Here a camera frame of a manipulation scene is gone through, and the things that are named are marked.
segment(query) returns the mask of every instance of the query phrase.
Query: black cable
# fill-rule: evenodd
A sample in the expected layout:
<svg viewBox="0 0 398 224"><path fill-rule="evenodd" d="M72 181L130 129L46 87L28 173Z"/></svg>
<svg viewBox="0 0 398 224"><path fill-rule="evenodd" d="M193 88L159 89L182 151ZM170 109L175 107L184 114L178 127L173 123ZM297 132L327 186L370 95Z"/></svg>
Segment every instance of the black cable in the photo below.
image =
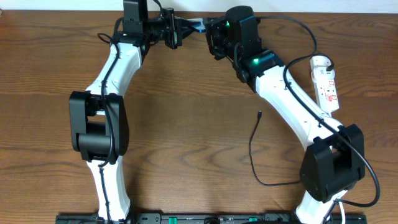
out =
<svg viewBox="0 0 398 224"><path fill-rule="evenodd" d="M108 217L108 222L113 223L112 219L111 219L111 213L109 212L108 194L106 193L106 189L105 189L104 168L99 168L99 174L101 175L102 191L104 193L104 198L105 198L106 216Z"/></svg>
<svg viewBox="0 0 398 224"><path fill-rule="evenodd" d="M373 181L374 181L374 185L376 187L376 195L373 199L372 202L370 203L356 203L356 202L350 202L347 200L343 200L343 199L336 199L336 202L342 202L342 203L346 203L348 205L353 205L356 207L371 207L373 205L375 205L377 203L377 201L379 201L380 199L380 183L379 180L377 179L376 174L374 173L373 168L371 167L371 165L369 164L369 162L351 145L350 142L348 142L340 133L338 133L336 130L334 130L331 126L329 126L328 124L326 124L325 120L323 118L318 117L318 115L316 115L301 99L300 97L293 91L293 88L290 86L291 83L288 82L287 80L287 70L295 65L296 63L298 63L299 61L305 59L305 58L309 58L315 55L323 55L323 54L316 54L317 50L318 50L318 45L317 45L317 40L313 34L313 32L310 30L310 28L308 28L307 25L305 25L303 22L298 21L294 18L288 17L288 16L264 16L264 17L258 17L260 19L287 19L289 21L295 22L297 24L300 24L304 29L306 29L308 31L308 33L311 35L311 38L313 40L313 44L314 44L314 50L311 54L303 56L303 57L299 57L296 58L294 60L292 60L291 62L289 62L286 67L284 68L284 72L283 72L283 79L284 82L286 84L286 88L291 92L291 94L293 95L293 97L319 122L320 125L323 125L325 128L327 128L327 130L329 130L330 132L332 132L333 134L335 134L345 145L347 145L353 152L355 152L355 154L357 154L359 156L359 158L363 161L364 165L366 166L366 168L368 169L369 173L371 174ZM331 66L334 66L333 61L331 61L331 65L328 67L330 68Z"/></svg>
<svg viewBox="0 0 398 224"><path fill-rule="evenodd" d="M331 205L331 207L329 208L328 212L326 213L326 215L323 217L323 224L325 224L328 221L328 217L331 215L333 209L335 209L337 202L336 200L333 201L333 204Z"/></svg>
<svg viewBox="0 0 398 224"><path fill-rule="evenodd" d="M154 2L159 6L159 13L155 18L153 18L153 20L157 20L158 18L160 18L162 16L163 8L162 8L162 5L160 4L159 0L154 0Z"/></svg>
<svg viewBox="0 0 398 224"><path fill-rule="evenodd" d="M254 177L261 185L266 186L266 187L275 187L275 186L283 186L283 185L291 185L291 184L301 183L301 181L294 181L294 182L286 182L286 183L278 183L278 184L265 184L265 183L261 182L261 180L257 177L256 171L254 170L253 158L251 155L251 142L253 140L254 134L256 133L257 126L259 126L261 115L262 115L262 111L259 111L257 114L257 123L256 123L256 126L254 127L253 133L251 134L250 141L249 141L249 157L250 157L251 169L253 170Z"/></svg>
<svg viewBox="0 0 398 224"><path fill-rule="evenodd" d="M103 108L104 108L104 112L105 112L105 116L106 116L106 121L108 122L108 126L109 126L109 135L110 135L110 146L109 146L109 153L108 156L106 157L106 160L98 165L98 167L104 167L106 164L108 164L109 160L111 159L111 155L113 153L113 148L114 148L114 136L113 136L113 127L112 127L112 121L111 121L111 116L109 115L109 110L108 110L108 104L106 102L106 98L105 98L105 88L106 88L106 82L108 80L109 75L112 72L113 67L116 65L116 62L119 59L120 56L120 50L118 47L118 43L116 43L113 38L111 36L109 36L108 34L105 33L98 33L97 36L103 40L103 38L101 38L101 36L105 36L107 38L109 38L109 42L112 43L115 48L116 48L116 56L113 60L113 63L111 64L110 68L108 69L108 71L106 72L106 75L104 77L104 79L101 82L101 101L103 104Z"/></svg>
<svg viewBox="0 0 398 224"><path fill-rule="evenodd" d="M119 36L118 29L119 29L119 26L120 26L120 23L121 23L121 22L124 22L124 17L120 17L120 18L117 19L117 21L114 23L114 28L113 28L113 37L114 37L114 38Z"/></svg>

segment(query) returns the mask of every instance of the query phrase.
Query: white power strip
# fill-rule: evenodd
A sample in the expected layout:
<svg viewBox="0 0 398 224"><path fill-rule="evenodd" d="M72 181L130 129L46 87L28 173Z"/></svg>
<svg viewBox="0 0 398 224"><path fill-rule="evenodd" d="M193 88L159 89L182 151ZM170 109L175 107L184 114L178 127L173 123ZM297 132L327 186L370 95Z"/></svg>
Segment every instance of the white power strip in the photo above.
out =
<svg viewBox="0 0 398 224"><path fill-rule="evenodd" d="M325 56L314 56L310 60L311 79L315 88L318 106L326 113L331 114L338 110L338 99L335 85L335 71L327 71L331 65Z"/></svg>

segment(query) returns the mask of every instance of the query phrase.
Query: label on power strip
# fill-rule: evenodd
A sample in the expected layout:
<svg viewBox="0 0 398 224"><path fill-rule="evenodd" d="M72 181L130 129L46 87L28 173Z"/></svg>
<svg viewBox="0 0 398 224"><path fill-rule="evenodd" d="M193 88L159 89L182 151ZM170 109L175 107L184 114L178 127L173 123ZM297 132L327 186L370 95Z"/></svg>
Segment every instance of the label on power strip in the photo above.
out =
<svg viewBox="0 0 398 224"><path fill-rule="evenodd" d="M331 79L318 79L314 82L315 95L318 106L325 112L331 113L338 110L338 99L335 81Z"/></svg>

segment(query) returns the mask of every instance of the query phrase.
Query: robotic arm link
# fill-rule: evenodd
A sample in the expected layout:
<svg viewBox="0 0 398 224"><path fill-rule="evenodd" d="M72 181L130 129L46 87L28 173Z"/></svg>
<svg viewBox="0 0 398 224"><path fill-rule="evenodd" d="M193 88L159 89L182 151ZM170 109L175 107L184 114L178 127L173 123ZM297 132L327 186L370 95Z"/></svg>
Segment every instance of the robotic arm link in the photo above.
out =
<svg viewBox="0 0 398 224"><path fill-rule="evenodd" d="M123 30L118 30L119 23ZM290 64L285 66L273 51L262 47L258 23L260 18L256 18L248 6L234 7L218 18L190 20L179 18L173 9L160 6L159 16L149 19L146 0L124 0L124 17L116 22L108 42L108 61L93 84L84 92L74 91L69 102L72 146L81 153L93 173L99 212L93 216L60 215L56 223L78 224L92 219L97 223L133 224L138 220L140 224L177 224L179 220L184 220L184 224L242 224L248 221L320 224L326 219L330 223L341 223L342 220L330 212L336 200L364 177L360 157L364 156L363 134L355 124L344 127L333 119L324 110L324 105L320 108L297 85L287 70ZM247 83L253 92L278 111L306 151L300 169L300 181L306 193L293 215L170 216L131 212L123 178L123 155L129 144L124 95L152 45L164 40L166 46L176 49L194 31L206 32L209 50L215 59L228 57L231 60L239 80ZM333 64L328 59L324 62ZM104 114L107 115L104 123L88 120L88 116ZM314 119L314 114L332 130ZM358 154L345 146L339 135L354 145ZM366 223L366 217L346 216L345 222Z"/></svg>

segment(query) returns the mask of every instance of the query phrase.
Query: wooden table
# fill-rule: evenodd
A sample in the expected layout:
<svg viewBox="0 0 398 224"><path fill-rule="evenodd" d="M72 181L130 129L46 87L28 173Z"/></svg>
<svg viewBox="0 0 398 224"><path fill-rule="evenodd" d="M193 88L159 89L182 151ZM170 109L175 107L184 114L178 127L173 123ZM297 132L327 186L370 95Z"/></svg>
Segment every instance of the wooden table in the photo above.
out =
<svg viewBox="0 0 398 224"><path fill-rule="evenodd" d="M98 199L85 161L72 149L68 97L97 77L109 48L97 32L122 12L6 11L0 17L0 223L53 223L59 213L93 213ZM182 17L221 13L179 13ZM382 195L369 223L398 218L398 17L288 14L308 24L336 64L340 110L357 124ZM308 34L287 21L262 21L263 45L287 63L312 51ZM314 98L310 65L291 69ZM265 182L298 179L304 151L280 115L242 84L226 60L209 54L203 34L177 50L152 47L124 99L130 126L124 160L133 204L165 213L294 210L301 185L267 188L253 177L248 140L262 120L254 162ZM345 198L369 202L367 173Z"/></svg>

